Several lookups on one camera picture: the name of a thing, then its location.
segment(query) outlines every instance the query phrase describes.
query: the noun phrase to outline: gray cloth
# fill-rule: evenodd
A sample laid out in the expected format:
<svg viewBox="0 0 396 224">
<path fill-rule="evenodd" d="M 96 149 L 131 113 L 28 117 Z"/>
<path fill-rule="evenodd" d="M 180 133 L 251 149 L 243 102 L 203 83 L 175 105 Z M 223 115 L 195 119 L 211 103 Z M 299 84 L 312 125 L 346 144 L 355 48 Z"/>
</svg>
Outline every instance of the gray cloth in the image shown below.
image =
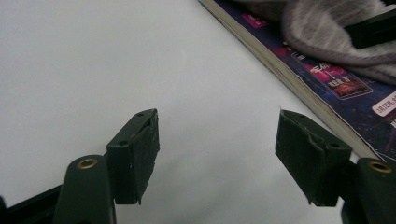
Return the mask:
<svg viewBox="0 0 396 224">
<path fill-rule="evenodd" d="M 264 19 L 281 21 L 285 40 L 302 54 L 396 85 L 396 41 L 356 49 L 344 29 L 396 6 L 380 0 L 234 1 Z"/>
</svg>

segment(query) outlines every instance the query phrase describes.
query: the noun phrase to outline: book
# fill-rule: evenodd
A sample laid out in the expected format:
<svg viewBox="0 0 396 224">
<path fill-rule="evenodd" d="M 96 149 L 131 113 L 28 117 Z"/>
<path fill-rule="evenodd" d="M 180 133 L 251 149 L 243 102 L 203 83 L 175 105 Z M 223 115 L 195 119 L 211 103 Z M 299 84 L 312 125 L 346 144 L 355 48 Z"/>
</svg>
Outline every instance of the book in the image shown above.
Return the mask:
<svg viewBox="0 0 396 224">
<path fill-rule="evenodd" d="M 360 157 L 396 161 L 396 87 L 296 52 L 280 25 L 230 0 L 199 2 Z"/>
</svg>

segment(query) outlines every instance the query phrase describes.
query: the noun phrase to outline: metal grommet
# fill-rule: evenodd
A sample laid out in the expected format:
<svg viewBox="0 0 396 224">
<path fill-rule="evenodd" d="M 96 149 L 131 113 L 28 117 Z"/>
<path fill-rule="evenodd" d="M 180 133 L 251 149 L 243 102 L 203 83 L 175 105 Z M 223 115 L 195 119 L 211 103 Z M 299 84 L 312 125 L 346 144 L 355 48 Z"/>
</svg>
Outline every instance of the metal grommet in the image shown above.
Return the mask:
<svg viewBox="0 0 396 224">
<path fill-rule="evenodd" d="M 383 162 L 379 161 L 369 161 L 368 165 L 373 169 L 381 173 L 390 174 L 392 173 L 392 168 Z"/>
<path fill-rule="evenodd" d="M 86 170 L 86 169 L 90 169 L 92 168 L 94 165 L 96 165 L 96 163 L 98 163 L 97 159 L 94 158 L 89 158 L 89 159 L 85 159 L 83 161 L 80 161 L 77 164 L 77 168 L 80 170 Z"/>
</svg>

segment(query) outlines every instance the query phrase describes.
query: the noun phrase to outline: white surface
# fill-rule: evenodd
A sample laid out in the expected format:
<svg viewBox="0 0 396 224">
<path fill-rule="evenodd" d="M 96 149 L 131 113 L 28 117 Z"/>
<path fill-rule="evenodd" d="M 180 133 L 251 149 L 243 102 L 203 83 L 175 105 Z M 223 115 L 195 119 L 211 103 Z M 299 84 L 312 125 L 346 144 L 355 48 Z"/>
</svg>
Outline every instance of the white surface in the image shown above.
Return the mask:
<svg viewBox="0 0 396 224">
<path fill-rule="evenodd" d="M 197 1 L 1 1 L 0 50 L 8 206 L 155 107 L 162 149 L 118 223 L 341 223 L 275 156 L 280 108 L 317 117 Z"/>
</svg>

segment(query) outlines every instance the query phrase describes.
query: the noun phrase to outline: purple book cover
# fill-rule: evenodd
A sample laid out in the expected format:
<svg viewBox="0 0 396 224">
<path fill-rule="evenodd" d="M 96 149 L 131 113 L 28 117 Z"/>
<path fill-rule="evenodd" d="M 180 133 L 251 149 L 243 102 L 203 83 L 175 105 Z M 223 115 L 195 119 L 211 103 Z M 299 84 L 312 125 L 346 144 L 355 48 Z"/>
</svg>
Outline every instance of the purple book cover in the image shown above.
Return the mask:
<svg viewBox="0 0 396 224">
<path fill-rule="evenodd" d="M 289 48 L 276 23 L 256 18 L 227 0 L 215 0 L 244 26 L 385 161 L 396 161 L 396 87 L 359 77 Z"/>
</svg>

